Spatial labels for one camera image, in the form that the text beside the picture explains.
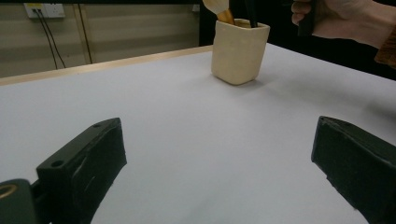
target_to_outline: electrical outlet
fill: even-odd
[[[47,16],[47,11],[44,8],[44,4],[41,3],[24,3],[27,16],[31,19],[38,18],[37,14],[35,13],[35,10],[41,10],[41,13],[43,14],[44,17]]]
[[[44,18],[63,18],[64,6],[62,4],[50,3],[24,3],[27,16],[31,19],[38,18],[35,10],[41,10]]]
[[[62,4],[43,4],[49,18],[63,18],[64,6]]]

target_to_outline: human hand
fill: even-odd
[[[295,0],[291,21],[298,25],[311,10],[310,0]],[[318,0],[313,35],[353,39],[379,48],[395,25],[395,7],[372,0]]]

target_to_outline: table edge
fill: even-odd
[[[164,59],[176,58],[180,56],[186,56],[190,54],[208,52],[211,50],[212,50],[212,46],[204,46],[204,47],[197,47],[191,49],[179,49],[174,51],[138,56],[138,57],[121,59],[121,60],[105,62],[105,63],[87,64],[87,65],[70,67],[59,70],[51,70],[51,71],[45,71],[39,73],[19,75],[14,77],[2,77],[0,78],[0,86],[6,86],[6,85],[17,84],[28,81],[35,81],[35,80],[51,78],[51,77],[63,77],[63,76],[69,76],[75,74],[82,74],[82,73],[125,66],[135,63],[147,63],[147,62],[159,61]]]

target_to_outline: finger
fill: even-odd
[[[297,14],[308,14],[311,11],[311,5],[309,3],[294,2],[291,5],[291,11]]]
[[[304,16],[305,16],[305,14],[297,14],[297,13],[294,13],[294,14],[291,16],[291,21],[292,21],[294,24],[298,25],[298,23],[299,23],[300,21],[303,20]]]

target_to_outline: black handle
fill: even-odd
[[[245,4],[247,7],[247,15],[250,20],[250,27],[256,28],[258,27],[257,17],[256,17],[256,4],[254,0],[245,0]]]
[[[329,117],[319,118],[313,145],[312,162],[368,223],[396,223],[396,146]]]
[[[311,11],[305,15],[298,25],[298,36],[312,35],[315,26],[317,0],[311,0]]]

